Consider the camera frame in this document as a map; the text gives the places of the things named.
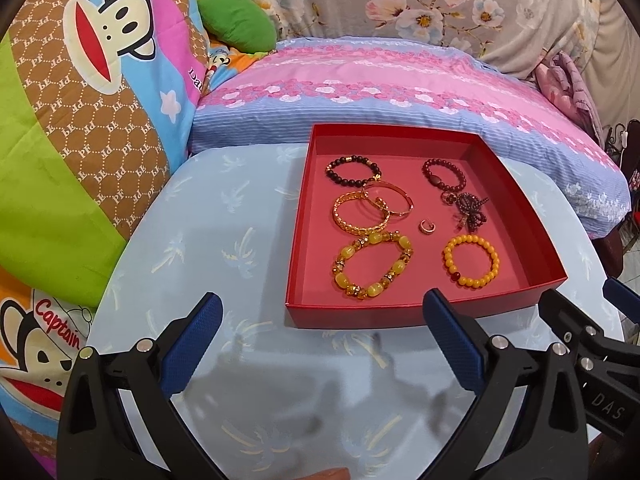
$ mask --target gold bead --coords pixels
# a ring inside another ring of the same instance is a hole
[[[407,236],[401,236],[398,238],[398,244],[403,249],[411,249],[411,240]]]
[[[345,260],[348,260],[356,253],[356,249],[353,246],[347,245],[342,248],[340,251],[340,256],[342,256]]]
[[[337,283],[340,288],[347,288],[351,285],[347,275],[343,272],[335,275],[335,283]]]
[[[382,286],[382,283],[373,283],[367,288],[367,296],[369,296],[370,298],[375,298],[383,290],[385,289]]]
[[[371,233],[369,235],[370,244],[379,244],[382,241],[382,233]]]
[[[405,264],[402,260],[398,260],[396,262],[394,262],[394,264],[391,266],[391,270],[396,273],[396,274],[402,274],[402,271],[405,268]]]

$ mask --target red mouth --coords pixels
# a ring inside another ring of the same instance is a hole
[[[100,46],[100,40],[98,40],[91,22],[78,3],[76,3],[76,31],[78,32],[80,45],[91,64],[103,78],[111,82],[109,67]]]
[[[49,408],[50,410],[54,410],[55,412],[60,412],[62,410],[62,401],[64,400],[64,397],[60,396],[56,392],[47,390],[42,386],[36,386],[36,384],[25,383],[16,379],[5,378],[5,380],[21,394],[36,404]]]

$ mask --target white star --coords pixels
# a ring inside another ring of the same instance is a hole
[[[169,90],[166,94],[160,92],[160,98],[162,99],[160,111],[168,115],[172,124],[175,124],[175,117],[182,110],[182,105],[175,99],[175,90]]]

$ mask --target green fabric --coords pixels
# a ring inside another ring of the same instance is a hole
[[[204,27],[240,52],[255,54],[276,47],[276,28],[253,0],[198,0]]]
[[[42,131],[9,35],[0,43],[0,266],[60,300],[95,308],[125,247]]]

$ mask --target table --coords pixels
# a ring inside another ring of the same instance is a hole
[[[213,291],[223,300],[223,325],[173,401],[230,479],[287,480],[331,466],[348,466],[354,480],[415,479],[473,394],[457,384],[426,327],[288,326],[284,295],[305,153],[306,144],[241,146],[184,164],[124,251],[89,344],[127,350]],[[622,339],[618,312],[602,297],[600,261],[565,197],[534,168],[503,163],[562,259],[569,278],[559,290]],[[517,346],[546,349],[556,340],[535,306],[480,323]],[[523,393],[514,393],[483,463],[498,457]],[[124,403],[146,456],[162,465],[130,394]]]

